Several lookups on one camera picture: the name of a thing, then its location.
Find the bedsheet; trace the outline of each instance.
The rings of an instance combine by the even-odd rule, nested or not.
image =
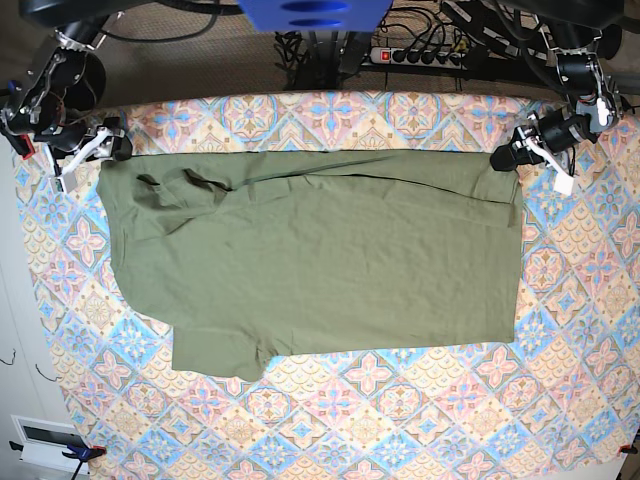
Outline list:
[[[137,154],[491,151],[545,108],[323,92],[115,113]],[[570,198],[553,192],[550,170],[519,169],[515,342],[276,358],[254,384],[171,370],[171,328],[134,312],[114,281],[99,166],[83,166],[63,195],[41,153],[14,160],[57,381],[77,429],[108,449],[93,478],[506,480],[612,460],[640,426],[639,141],[629,118],[580,145]]]

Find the white wall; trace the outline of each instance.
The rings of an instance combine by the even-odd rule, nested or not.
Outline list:
[[[68,479],[70,475],[23,464],[9,440],[20,442],[11,415],[70,424],[62,393],[35,370],[55,377],[27,269],[18,218],[11,147],[0,137],[0,479]]]

